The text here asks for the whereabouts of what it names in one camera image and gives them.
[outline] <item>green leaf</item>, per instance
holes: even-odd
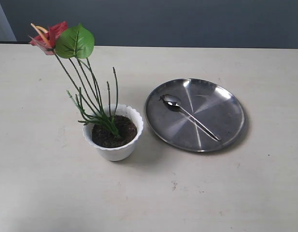
[[[94,36],[79,24],[62,32],[55,49],[59,57],[85,59],[93,52]]]

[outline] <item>gray wall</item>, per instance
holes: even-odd
[[[0,0],[18,41],[30,23],[81,22],[96,45],[298,48],[298,0]]]

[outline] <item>soil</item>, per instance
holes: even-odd
[[[94,125],[92,130],[93,142],[98,146],[114,148],[124,146],[135,138],[137,127],[128,117],[115,115],[114,124],[118,128],[121,138],[116,138],[103,126]]]

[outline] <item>potted plant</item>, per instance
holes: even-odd
[[[54,55],[76,89],[74,97],[68,90],[67,94],[83,118],[78,122],[84,124],[85,139],[107,160],[117,161],[128,157],[142,133],[142,117],[130,106],[118,104],[118,81],[114,67],[115,104],[111,104],[107,81],[108,103],[103,105],[98,80],[88,59],[94,49],[92,33],[81,24],[68,28],[66,22],[49,27],[49,30],[31,25],[38,36],[30,37],[32,40],[29,43],[38,46],[46,55]],[[68,59],[72,64],[79,79],[78,84],[61,58]]]

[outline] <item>white table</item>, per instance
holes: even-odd
[[[298,50],[96,47],[90,60],[104,100],[115,66],[120,102],[142,116],[168,80],[217,83],[245,107],[248,133],[196,154],[145,123],[128,159],[106,161],[55,57],[0,44],[0,232],[298,232]]]

